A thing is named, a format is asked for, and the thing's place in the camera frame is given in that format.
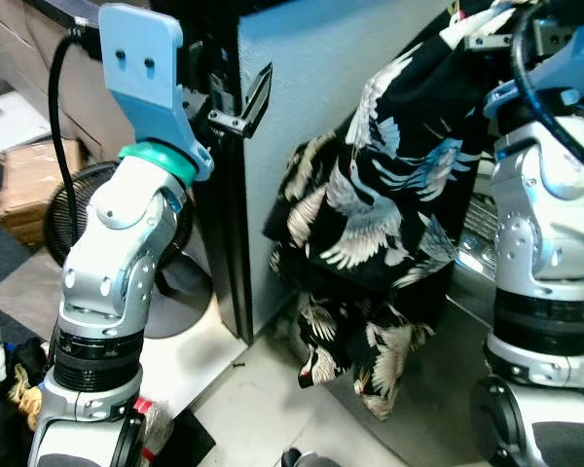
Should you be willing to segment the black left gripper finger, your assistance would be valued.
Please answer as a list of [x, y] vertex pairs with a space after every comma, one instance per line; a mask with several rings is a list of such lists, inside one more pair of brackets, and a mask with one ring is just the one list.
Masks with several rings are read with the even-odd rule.
[[230, 113], [211, 110], [211, 127], [225, 130], [234, 136], [251, 137], [256, 132], [257, 125], [264, 119], [269, 107], [272, 81], [273, 66], [266, 65], [258, 72], [255, 88], [244, 98], [241, 112], [234, 116]]

